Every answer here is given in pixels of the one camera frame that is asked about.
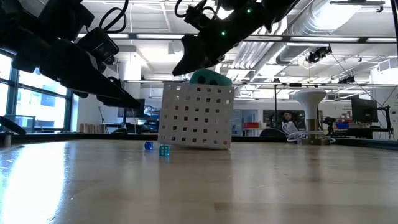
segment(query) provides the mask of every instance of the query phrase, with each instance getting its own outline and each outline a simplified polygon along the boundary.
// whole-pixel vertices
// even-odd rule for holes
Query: white perforated box
[[[165,83],[158,142],[229,149],[233,88]]]

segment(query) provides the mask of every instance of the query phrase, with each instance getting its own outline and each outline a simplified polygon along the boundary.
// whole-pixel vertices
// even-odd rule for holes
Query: white lamp
[[[294,135],[295,140],[301,140],[302,144],[330,144],[329,138],[319,138],[323,133],[318,131],[317,108],[325,96],[326,91],[317,88],[307,88],[295,93],[293,98],[304,107],[306,129]]]

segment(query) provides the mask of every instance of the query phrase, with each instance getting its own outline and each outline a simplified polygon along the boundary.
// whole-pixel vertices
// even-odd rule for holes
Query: wooden table
[[[398,153],[234,143],[143,152],[80,140],[0,151],[0,223],[398,223]]]

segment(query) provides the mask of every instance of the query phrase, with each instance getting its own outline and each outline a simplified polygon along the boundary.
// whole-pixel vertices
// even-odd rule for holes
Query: teal die
[[[160,146],[159,156],[169,156],[170,155],[170,146]]]
[[[224,75],[203,68],[193,73],[189,84],[232,86],[232,80],[225,77]]]

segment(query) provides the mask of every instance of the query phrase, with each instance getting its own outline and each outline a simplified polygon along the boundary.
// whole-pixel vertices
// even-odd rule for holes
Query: blue die
[[[154,143],[153,142],[145,142],[144,148],[145,148],[145,150],[153,150],[154,149]]]
[[[169,156],[170,155],[170,146],[160,146],[159,156]]]

